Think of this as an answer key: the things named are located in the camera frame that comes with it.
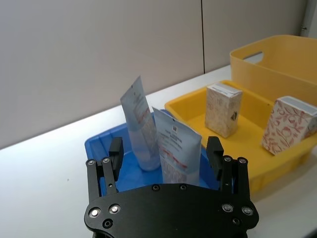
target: white box with red pattern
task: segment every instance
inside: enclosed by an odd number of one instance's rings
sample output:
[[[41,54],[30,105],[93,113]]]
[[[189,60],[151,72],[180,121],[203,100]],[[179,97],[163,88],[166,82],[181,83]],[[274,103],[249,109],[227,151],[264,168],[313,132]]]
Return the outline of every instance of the white box with red pattern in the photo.
[[[285,96],[275,101],[262,146],[278,154],[317,131],[317,107]]]

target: gray wall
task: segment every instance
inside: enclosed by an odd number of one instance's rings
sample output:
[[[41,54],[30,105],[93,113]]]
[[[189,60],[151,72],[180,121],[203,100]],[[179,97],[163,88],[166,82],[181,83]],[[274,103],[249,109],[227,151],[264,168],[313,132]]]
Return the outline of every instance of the gray wall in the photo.
[[[303,0],[203,0],[206,71],[299,32]],[[0,1],[0,148],[202,74],[201,0]]]

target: cardboard box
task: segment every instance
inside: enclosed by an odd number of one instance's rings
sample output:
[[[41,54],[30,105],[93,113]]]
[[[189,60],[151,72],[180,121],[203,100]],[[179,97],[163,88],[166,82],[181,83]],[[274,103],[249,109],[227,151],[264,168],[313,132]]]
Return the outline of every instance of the cardboard box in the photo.
[[[290,96],[281,97],[275,101],[262,146],[275,155],[316,131],[317,107]]]
[[[233,134],[237,127],[242,91],[216,83],[207,87],[205,126],[222,137]]]

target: blue tray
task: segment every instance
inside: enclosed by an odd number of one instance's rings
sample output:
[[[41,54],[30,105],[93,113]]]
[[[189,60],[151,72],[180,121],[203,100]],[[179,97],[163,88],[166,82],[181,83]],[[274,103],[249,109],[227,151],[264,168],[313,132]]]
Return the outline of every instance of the blue tray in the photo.
[[[163,183],[161,167],[151,172],[143,171],[139,167],[137,159],[131,149],[131,142],[126,124],[116,126],[113,129],[89,138],[85,142],[88,160],[101,160],[102,158],[107,157],[111,141],[117,136],[122,137],[124,148],[123,163],[119,179],[116,182],[117,189],[122,192],[154,183]],[[106,195],[105,179],[101,178],[100,185],[102,188],[102,196],[104,196]],[[207,160],[206,150],[203,147],[200,161],[200,186],[211,189],[219,188],[219,182],[215,180],[213,170],[210,168]]]

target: tissue box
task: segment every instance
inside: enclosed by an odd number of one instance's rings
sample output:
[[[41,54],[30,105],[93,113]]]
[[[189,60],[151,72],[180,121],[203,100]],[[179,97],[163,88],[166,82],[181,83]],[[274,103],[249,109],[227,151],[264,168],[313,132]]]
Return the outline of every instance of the tissue box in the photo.
[[[233,134],[238,121],[242,91],[216,83],[207,87],[205,126],[223,137]]]
[[[275,101],[262,146],[274,155],[317,131],[317,107],[285,96]]]

